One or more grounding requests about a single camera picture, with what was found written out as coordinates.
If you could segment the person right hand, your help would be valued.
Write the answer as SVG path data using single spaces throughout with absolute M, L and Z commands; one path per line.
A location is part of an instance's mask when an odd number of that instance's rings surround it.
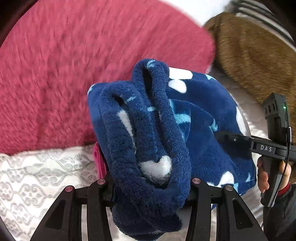
M 257 167 L 258 167 L 258 174 L 257 174 L 258 188 L 261 193 L 264 193 L 266 190 L 269 189 L 269 184 L 268 184 L 268 174 L 263 168 L 263 158 L 262 157 L 258 158 Z M 278 196 L 283 195 L 290 188 L 289 180 L 290 180 L 292 168 L 291 168 L 290 164 L 287 164 L 285 172 L 284 172 L 284 169 L 285 169 L 285 162 L 281 161 L 279 170 L 283 173 L 283 176 L 282 176 L 281 184 L 279 186 Z

